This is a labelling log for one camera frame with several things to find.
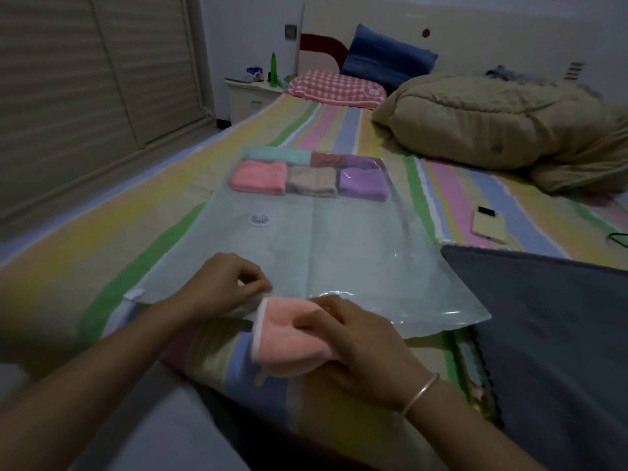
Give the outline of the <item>person's left hand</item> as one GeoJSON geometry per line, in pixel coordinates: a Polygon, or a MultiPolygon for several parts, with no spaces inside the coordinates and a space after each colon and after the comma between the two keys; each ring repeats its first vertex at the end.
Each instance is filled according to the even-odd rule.
{"type": "Polygon", "coordinates": [[[195,320],[222,316],[245,303],[237,300],[237,286],[253,281],[270,282],[254,262],[216,253],[173,295],[173,304],[195,320]]]}

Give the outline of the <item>person's right hand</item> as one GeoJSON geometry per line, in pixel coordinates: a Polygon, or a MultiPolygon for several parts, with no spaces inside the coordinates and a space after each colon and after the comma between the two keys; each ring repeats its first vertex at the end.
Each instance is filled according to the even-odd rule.
{"type": "Polygon", "coordinates": [[[324,340],[338,359],[323,369],[347,393],[406,415],[422,391],[440,379],[420,363],[386,318],[337,295],[312,302],[343,324],[343,339],[324,340]]]}

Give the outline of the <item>pink towel with white edge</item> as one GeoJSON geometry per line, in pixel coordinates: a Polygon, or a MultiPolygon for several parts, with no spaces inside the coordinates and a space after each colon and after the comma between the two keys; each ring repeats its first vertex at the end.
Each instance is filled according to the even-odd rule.
{"type": "Polygon", "coordinates": [[[309,300],[264,298],[253,324],[251,362],[270,377],[290,379],[337,360],[337,354],[326,341],[293,325],[296,318],[317,309],[309,300]]]}

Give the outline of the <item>clear plastic vacuum storage bag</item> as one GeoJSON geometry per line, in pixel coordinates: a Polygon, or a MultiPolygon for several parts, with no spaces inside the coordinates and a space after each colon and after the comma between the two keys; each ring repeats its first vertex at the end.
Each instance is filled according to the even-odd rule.
{"type": "Polygon", "coordinates": [[[245,193],[224,180],[134,286],[146,291],[137,303],[177,292],[215,253],[236,253],[262,269],[276,295],[338,295],[387,318],[405,339],[489,320],[385,174],[390,195],[383,202],[245,193]],[[251,226],[256,213],[269,215],[271,225],[251,226]]]}

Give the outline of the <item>person's right forearm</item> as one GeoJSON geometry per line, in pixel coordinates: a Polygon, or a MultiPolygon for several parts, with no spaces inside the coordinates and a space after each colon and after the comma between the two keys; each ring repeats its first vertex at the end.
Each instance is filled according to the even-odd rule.
{"type": "Polygon", "coordinates": [[[423,390],[406,418],[450,471],[547,471],[444,380],[423,390]]]}

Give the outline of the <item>pink folded towel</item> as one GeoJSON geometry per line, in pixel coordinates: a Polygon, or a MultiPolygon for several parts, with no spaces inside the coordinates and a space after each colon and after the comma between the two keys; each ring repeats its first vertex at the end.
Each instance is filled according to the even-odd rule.
{"type": "Polygon", "coordinates": [[[229,186],[239,192],[283,196],[286,193],[287,176],[286,162],[243,160],[234,169],[229,186]]]}

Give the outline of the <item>beige folded towel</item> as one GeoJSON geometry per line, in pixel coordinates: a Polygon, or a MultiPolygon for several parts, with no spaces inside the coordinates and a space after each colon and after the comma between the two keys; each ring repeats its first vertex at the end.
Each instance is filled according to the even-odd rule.
{"type": "Polygon", "coordinates": [[[286,190],[297,195],[336,198],[337,170],[333,167],[289,166],[286,190]]]}

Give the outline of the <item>purple folded towel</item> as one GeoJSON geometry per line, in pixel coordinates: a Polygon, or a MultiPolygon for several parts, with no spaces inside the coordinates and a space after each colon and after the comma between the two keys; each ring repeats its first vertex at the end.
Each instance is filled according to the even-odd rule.
{"type": "Polygon", "coordinates": [[[390,195],[387,176],[378,168],[342,169],[339,173],[339,195],[362,200],[386,201],[390,195]]]}

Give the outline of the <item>dark red folded towel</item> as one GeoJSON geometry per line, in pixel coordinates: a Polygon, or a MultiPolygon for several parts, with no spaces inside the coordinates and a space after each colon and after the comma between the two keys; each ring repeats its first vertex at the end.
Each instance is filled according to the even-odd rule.
{"type": "Polygon", "coordinates": [[[335,169],[343,169],[346,168],[347,165],[347,156],[345,154],[335,154],[318,150],[311,151],[310,167],[333,167],[335,169]]]}

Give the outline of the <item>mauve folded towel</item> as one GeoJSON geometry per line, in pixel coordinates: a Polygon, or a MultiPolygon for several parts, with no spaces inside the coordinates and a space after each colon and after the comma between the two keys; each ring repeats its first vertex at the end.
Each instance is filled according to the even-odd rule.
{"type": "Polygon", "coordinates": [[[345,156],[343,168],[358,168],[362,170],[378,169],[386,171],[386,166],[382,159],[368,156],[347,155],[345,156]]]}

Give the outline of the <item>red checked pillow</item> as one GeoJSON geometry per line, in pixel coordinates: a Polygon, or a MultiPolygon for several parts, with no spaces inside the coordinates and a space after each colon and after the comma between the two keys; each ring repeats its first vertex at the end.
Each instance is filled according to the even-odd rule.
{"type": "Polygon", "coordinates": [[[310,70],[293,78],[284,94],[337,107],[374,110],[387,93],[373,81],[323,70],[310,70]]]}

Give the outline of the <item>tan bundled quilt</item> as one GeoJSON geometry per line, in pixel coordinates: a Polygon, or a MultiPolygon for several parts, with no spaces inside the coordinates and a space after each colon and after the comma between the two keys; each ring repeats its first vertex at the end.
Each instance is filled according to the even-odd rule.
{"type": "Polygon", "coordinates": [[[388,96],[373,121],[412,153],[523,173],[549,195],[628,191],[628,107],[578,83],[425,75],[388,96]]]}

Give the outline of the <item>beige sliding wardrobe doors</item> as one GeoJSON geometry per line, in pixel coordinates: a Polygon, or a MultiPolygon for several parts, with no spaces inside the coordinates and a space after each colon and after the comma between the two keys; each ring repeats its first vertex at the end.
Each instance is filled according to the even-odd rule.
{"type": "Polygon", "coordinates": [[[206,117],[188,0],[0,0],[0,221],[206,117]]]}

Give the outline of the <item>blue pillow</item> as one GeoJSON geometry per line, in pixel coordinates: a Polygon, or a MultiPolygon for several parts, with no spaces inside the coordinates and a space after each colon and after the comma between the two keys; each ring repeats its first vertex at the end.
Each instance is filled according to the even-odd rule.
{"type": "Polygon", "coordinates": [[[340,73],[377,83],[390,95],[408,80],[430,74],[437,59],[437,53],[359,24],[340,73]]]}

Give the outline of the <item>grey crumpled garment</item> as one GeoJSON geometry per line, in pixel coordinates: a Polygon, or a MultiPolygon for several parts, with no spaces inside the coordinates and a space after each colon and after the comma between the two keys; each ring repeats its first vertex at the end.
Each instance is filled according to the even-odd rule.
{"type": "Polygon", "coordinates": [[[556,82],[550,79],[539,78],[526,73],[513,71],[506,68],[502,64],[499,64],[496,67],[486,71],[484,77],[490,79],[499,79],[501,81],[510,81],[513,83],[518,83],[520,85],[556,86],[556,82]]]}

